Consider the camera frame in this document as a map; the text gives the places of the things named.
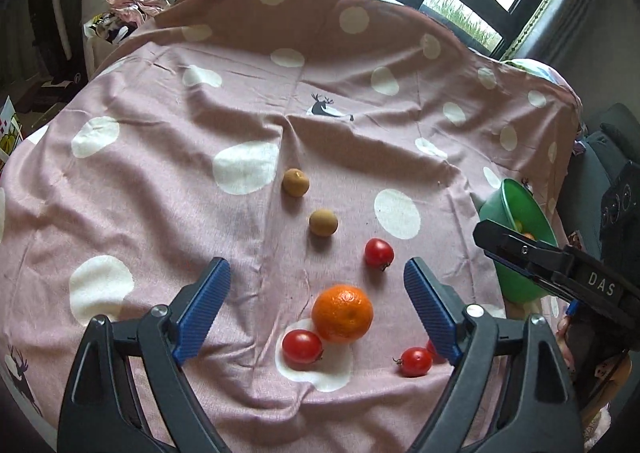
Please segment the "red tomato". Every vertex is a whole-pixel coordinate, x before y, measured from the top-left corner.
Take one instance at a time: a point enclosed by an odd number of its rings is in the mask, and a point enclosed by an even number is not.
[[[433,358],[426,348],[411,347],[402,353],[396,364],[405,377],[420,377],[431,369]]]
[[[322,356],[322,341],[308,330],[292,330],[282,340],[285,359],[299,365],[310,365]]]
[[[427,341],[427,351],[431,354],[435,363],[444,363],[446,361],[444,357],[436,352],[436,347],[431,340]]]
[[[384,271],[394,261],[394,250],[385,240],[372,238],[364,248],[364,259],[370,267]]]

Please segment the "blue gripper pad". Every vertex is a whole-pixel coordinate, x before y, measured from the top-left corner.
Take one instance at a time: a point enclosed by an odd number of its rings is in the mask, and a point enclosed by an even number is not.
[[[438,354],[456,366],[466,338],[465,305],[456,291],[441,284],[421,258],[405,264],[404,289]]]
[[[198,355],[230,287],[229,262],[214,258],[196,283],[180,289],[170,305],[175,333],[173,356],[178,365]]]

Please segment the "wall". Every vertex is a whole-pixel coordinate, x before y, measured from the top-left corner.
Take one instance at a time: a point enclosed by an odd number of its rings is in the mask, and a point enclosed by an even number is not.
[[[556,64],[582,99],[588,121],[613,103],[640,120],[640,11],[631,0],[598,0]]]

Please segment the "pink polka dot blanket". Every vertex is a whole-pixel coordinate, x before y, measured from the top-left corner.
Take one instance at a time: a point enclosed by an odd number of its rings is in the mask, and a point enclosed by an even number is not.
[[[184,371],[238,452],[401,452],[449,379],[401,377],[428,339],[402,284],[421,256],[463,301],[504,314],[476,205],[527,178],[553,220],[578,125],[570,91],[473,53],[422,13],[377,0],[178,0],[110,56],[0,182],[2,379],[55,436],[66,378],[97,314],[137,318],[228,259],[231,290]],[[310,180],[282,191],[289,168]],[[308,232],[332,210],[338,230]],[[364,246],[395,261],[368,268]],[[282,338],[320,292],[356,285],[368,333],[306,371]],[[24,359],[28,370],[24,369]],[[134,363],[156,436],[162,425]],[[470,439],[488,425],[488,385]]]

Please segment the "orange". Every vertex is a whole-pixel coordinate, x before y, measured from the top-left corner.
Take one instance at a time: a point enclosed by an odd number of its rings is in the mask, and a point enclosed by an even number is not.
[[[311,319],[322,339],[329,343],[351,343],[369,330],[373,306],[358,287],[334,285],[320,293]]]

